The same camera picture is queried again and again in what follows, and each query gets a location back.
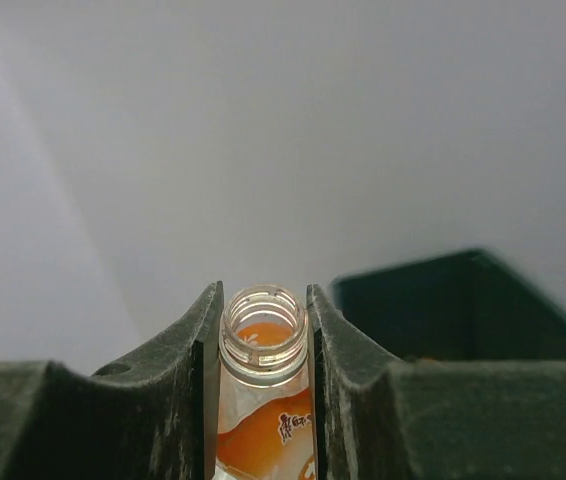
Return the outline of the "orange label bottle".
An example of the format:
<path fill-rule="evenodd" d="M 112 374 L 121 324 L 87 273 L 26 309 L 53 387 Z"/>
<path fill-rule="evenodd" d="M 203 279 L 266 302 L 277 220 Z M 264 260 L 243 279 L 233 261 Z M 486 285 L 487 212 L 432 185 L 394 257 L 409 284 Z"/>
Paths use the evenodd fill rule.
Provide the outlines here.
<path fill-rule="evenodd" d="M 222 313 L 215 478 L 313 479 L 305 306 L 288 289 L 237 292 Z"/>

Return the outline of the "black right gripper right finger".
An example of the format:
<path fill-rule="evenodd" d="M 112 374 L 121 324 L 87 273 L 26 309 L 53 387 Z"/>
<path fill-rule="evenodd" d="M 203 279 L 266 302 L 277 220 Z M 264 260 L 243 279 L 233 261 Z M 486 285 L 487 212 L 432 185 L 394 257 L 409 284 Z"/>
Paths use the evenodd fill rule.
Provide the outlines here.
<path fill-rule="evenodd" d="M 566 361 L 408 362 L 306 292 L 321 479 L 566 479 Z"/>

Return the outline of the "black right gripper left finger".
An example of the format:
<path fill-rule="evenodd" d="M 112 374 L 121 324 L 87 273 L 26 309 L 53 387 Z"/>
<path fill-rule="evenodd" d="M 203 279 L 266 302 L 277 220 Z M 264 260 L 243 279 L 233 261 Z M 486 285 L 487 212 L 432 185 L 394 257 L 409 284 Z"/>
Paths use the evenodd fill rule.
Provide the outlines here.
<path fill-rule="evenodd" d="M 0 479 L 209 479 L 224 292 L 90 376 L 0 362 Z"/>

